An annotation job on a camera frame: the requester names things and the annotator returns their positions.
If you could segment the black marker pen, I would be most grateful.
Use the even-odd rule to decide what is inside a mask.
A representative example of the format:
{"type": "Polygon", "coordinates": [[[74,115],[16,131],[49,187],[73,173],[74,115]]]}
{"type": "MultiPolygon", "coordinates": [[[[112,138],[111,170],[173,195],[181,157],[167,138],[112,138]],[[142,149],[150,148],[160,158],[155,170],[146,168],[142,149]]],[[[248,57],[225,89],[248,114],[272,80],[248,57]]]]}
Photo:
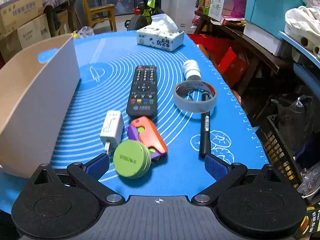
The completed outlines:
{"type": "Polygon", "coordinates": [[[199,157],[205,158],[211,152],[210,142],[210,112],[201,114],[201,132],[200,132],[200,148],[199,157]]]}

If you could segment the green round tin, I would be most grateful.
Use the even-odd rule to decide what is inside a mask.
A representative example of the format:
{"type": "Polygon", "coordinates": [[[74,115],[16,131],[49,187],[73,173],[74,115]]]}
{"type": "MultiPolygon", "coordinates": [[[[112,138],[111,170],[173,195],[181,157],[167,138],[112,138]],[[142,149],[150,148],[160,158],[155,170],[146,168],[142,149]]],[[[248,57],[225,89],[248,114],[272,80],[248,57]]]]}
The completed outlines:
{"type": "Polygon", "coordinates": [[[113,165],[122,177],[137,179],[148,172],[151,165],[151,153],[141,142],[125,140],[113,154],[113,165]]]}

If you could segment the white usb charger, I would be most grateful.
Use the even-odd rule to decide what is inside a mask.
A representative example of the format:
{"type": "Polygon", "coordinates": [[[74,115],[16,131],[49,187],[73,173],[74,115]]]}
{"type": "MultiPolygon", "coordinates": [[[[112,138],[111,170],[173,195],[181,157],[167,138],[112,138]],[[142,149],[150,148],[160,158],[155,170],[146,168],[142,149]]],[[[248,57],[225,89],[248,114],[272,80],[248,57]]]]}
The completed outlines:
{"type": "Polygon", "coordinates": [[[111,155],[121,142],[124,122],[121,111],[109,110],[100,131],[100,140],[103,143],[104,151],[111,155]]]}

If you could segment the orange purple folding toy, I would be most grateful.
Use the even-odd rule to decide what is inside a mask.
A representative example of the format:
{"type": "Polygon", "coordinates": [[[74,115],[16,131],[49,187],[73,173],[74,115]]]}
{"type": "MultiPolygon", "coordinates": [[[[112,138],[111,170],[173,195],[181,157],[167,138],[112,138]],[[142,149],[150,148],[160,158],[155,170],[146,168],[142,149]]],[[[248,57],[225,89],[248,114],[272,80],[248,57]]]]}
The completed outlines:
{"type": "Polygon", "coordinates": [[[160,136],[155,124],[146,116],[132,120],[125,129],[130,140],[141,142],[148,148],[152,161],[167,156],[167,145],[160,136]]]}

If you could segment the grey tape roll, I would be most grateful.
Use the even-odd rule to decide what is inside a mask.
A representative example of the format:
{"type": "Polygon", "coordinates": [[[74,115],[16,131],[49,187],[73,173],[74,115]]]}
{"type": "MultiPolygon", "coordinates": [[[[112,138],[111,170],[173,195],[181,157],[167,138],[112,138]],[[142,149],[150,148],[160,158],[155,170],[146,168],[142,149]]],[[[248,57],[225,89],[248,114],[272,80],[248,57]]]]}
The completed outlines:
{"type": "Polygon", "coordinates": [[[190,113],[210,112],[215,108],[217,101],[217,90],[214,86],[201,80],[187,80],[177,84],[173,89],[173,95],[175,106],[190,113]],[[209,99],[205,101],[187,100],[187,95],[196,90],[209,94],[209,99]]]}

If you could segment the black remote control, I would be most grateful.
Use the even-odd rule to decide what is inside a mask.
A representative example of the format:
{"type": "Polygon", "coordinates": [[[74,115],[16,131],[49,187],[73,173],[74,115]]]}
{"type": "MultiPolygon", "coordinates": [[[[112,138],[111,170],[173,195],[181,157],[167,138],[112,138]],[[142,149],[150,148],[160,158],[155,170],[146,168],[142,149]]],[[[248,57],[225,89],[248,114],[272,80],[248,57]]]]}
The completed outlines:
{"type": "Polygon", "coordinates": [[[137,66],[133,75],[126,113],[131,118],[152,117],[157,112],[157,68],[137,66]]]}

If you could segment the white pill bottle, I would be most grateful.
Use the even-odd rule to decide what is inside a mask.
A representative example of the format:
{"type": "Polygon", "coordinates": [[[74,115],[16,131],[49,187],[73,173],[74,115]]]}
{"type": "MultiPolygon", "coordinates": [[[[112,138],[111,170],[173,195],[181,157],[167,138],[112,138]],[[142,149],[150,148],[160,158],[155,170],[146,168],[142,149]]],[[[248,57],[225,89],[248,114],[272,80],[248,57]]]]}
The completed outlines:
{"type": "Polygon", "coordinates": [[[186,80],[202,80],[198,63],[195,60],[187,60],[183,64],[184,77],[186,80]]]}

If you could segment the black plastic crate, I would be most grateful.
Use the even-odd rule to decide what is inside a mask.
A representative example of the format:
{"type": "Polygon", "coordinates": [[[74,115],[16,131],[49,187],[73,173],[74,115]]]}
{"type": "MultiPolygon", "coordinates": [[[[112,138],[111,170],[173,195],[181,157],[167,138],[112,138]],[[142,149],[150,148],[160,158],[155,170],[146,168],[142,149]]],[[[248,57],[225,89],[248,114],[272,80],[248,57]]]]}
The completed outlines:
{"type": "Polygon", "coordinates": [[[297,189],[303,182],[301,169],[296,164],[293,152],[278,129],[278,117],[276,115],[267,116],[258,128],[257,135],[269,163],[273,164],[297,189]]]}

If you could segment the blue silicone baking mat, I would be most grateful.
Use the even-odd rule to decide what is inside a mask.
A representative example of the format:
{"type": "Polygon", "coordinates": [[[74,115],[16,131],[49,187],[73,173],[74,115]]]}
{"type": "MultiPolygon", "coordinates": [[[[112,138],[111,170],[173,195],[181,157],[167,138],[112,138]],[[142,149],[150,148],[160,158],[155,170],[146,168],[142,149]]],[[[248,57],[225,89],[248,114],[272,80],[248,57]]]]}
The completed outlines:
{"type": "Polygon", "coordinates": [[[157,68],[157,114],[152,119],[168,148],[138,179],[119,176],[110,166],[101,182],[124,197],[194,196],[214,180],[199,158],[201,117],[174,104],[174,88],[184,80],[183,64],[195,60],[202,79],[217,90],[210,116],[212,153],[228,163],[260,169],[267,158],[245,111],[212,63],[188,37],[173,52],[136,42],[133,31],[104,33],[74,42],[81,80],[61,127],[51,159],[53,168],[85,163],[103,153],[100,131],[107,111],[125,113],[135,68],[157,68]]]}

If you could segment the beige plastic storage bin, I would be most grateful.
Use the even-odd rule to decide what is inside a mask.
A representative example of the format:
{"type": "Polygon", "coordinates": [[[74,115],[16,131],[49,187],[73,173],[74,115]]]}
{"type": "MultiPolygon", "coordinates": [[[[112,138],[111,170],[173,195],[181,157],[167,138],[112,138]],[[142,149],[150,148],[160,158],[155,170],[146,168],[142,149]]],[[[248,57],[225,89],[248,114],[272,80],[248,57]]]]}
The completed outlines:
{"type": "Polygon", "coordinates": [[[1,69],[1,172],[29,178],[49,163],[80,80],[71,34],[35,43],[1,69]]]}

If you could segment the red gift bag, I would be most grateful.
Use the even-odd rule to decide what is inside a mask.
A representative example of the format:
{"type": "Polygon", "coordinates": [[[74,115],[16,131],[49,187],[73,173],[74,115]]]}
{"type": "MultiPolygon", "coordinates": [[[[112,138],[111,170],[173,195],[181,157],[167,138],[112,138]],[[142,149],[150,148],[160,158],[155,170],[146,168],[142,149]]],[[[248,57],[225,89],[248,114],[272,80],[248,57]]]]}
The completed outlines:
{"type": "Polygon", "coordinates": [[[228,48],[218,65],[219,73],[230,88],[239,82],[247,69],[248,63],[238,57],[231,47],[228,48]]]}

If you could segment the dark wooden side table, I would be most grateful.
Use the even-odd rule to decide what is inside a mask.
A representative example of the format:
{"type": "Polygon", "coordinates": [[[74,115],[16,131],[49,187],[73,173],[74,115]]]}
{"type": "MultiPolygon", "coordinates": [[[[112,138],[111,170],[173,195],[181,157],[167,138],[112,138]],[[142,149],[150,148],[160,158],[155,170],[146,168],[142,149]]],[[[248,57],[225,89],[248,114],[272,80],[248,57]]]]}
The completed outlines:
{"type": "Polygon", "coordinates": [[[253,54],[253,60],[257,62],[257,65],[249,67],[247,76],[253,77],[260,73],[262,78],[267,78],[292,71],[293,61],[291,59],[274,56],[267,49],[247,37],[244,34],[244,27],[214,25],[211,19],[203,13],[195,11],[195,15],[200,18],[199,26],[195,30],[196,34],[226,38],[235,44],[236,49],[253,54]]]}

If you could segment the white tissue box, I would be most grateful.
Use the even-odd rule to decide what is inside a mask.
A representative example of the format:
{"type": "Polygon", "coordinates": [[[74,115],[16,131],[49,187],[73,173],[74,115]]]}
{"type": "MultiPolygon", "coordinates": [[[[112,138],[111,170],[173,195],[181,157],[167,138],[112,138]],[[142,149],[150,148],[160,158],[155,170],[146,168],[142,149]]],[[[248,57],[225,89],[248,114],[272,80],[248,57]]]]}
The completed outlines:
{"type": "Polygon", "coordinates": [[[136,31],[137,44],[172,52],[183,44],[185,32],[167,14],[151,17],[152,22],[136,31]]]}

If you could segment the wooden chair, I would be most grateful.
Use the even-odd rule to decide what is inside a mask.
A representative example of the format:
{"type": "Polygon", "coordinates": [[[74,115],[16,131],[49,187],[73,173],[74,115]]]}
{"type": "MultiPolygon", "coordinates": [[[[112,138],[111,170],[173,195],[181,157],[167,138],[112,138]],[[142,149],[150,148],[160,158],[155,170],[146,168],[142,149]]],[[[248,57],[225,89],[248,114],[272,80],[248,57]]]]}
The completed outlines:
{"type": "Polygon", "coordinates": [[[86,13],[86,18],[88,26],[93,28],[96,24],[105,21],[109,22],[111,31],[116,32],[116,18],[115,18],[115,5],[106,4],[98,7],[89,7],[88,0],[82,0],[84,5],[84,10],[86,13]]]}

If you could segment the large stacked cardboard box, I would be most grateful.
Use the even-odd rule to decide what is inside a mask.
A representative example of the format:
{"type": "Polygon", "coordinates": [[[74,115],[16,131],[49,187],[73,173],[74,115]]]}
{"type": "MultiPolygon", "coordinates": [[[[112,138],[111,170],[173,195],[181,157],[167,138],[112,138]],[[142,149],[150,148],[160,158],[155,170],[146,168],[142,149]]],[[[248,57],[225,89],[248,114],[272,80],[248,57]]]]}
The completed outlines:
{"type": "Polygon", "coordinates": [[[8,62],[19,51],[51,38],[46,14],[29,21],[1,39],[1,56],[8,62]]]}

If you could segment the green white carton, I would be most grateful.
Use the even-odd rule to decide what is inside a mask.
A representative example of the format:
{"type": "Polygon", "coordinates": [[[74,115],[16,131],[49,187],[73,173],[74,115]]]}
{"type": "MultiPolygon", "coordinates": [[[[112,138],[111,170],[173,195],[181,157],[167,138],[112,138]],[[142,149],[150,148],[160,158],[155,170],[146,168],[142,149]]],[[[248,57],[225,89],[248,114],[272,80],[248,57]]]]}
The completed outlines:
{"type": "Polygon", "coordinates": [[[217,22],[222,21],[225,0],[205,0],[203,13],[217,22]]]}

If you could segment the teal plastic storage bin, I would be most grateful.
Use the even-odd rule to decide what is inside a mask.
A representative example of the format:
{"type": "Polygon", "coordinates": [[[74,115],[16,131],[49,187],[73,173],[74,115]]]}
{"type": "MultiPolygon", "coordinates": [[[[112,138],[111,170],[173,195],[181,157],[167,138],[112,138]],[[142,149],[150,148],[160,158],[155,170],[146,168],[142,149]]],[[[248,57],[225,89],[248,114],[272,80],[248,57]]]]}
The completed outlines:
{"type": "Polygon", "coordinates": [[[247,0],[245,20],[276,38],[284,31],[285,12],[306,5],[307,0],[247,0]]]}

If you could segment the open top cardboard box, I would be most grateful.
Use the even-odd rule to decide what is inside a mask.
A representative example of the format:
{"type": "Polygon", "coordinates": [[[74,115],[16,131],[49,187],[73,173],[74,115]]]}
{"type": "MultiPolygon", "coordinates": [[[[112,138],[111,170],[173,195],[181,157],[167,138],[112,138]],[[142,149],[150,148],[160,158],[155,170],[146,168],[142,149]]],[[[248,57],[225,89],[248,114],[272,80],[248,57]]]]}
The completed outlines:
{"type": "Polygon", "coordinates": [[[1,5],[1,39],[43,14],[42,0],[9,0],[1,5]]]}

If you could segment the white refrigerator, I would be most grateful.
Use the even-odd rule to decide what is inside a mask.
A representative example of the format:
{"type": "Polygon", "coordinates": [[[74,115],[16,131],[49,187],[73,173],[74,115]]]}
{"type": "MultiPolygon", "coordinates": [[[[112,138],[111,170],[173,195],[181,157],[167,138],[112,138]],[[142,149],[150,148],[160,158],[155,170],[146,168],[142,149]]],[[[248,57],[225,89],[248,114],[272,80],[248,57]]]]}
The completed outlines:
{"type": "Polygon", "coordinates": [[[161,0],[161,9],[171,17],[186,34],[193,34],[194,11],[197,0],[161,0]]]}

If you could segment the green black bicycle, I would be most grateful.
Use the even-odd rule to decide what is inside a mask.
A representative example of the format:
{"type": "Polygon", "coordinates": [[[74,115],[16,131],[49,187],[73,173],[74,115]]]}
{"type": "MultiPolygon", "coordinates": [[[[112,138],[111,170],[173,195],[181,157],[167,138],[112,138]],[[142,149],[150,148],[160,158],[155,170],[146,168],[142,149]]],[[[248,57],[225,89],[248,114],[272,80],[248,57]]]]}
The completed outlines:
{"type": "Polygon", "coordinates": [[[127,30],[138,30],[150,25],[152,16],[164,13],[161,0],[134,0],[133,12],[134,16],[124,23],[127,30]]]}

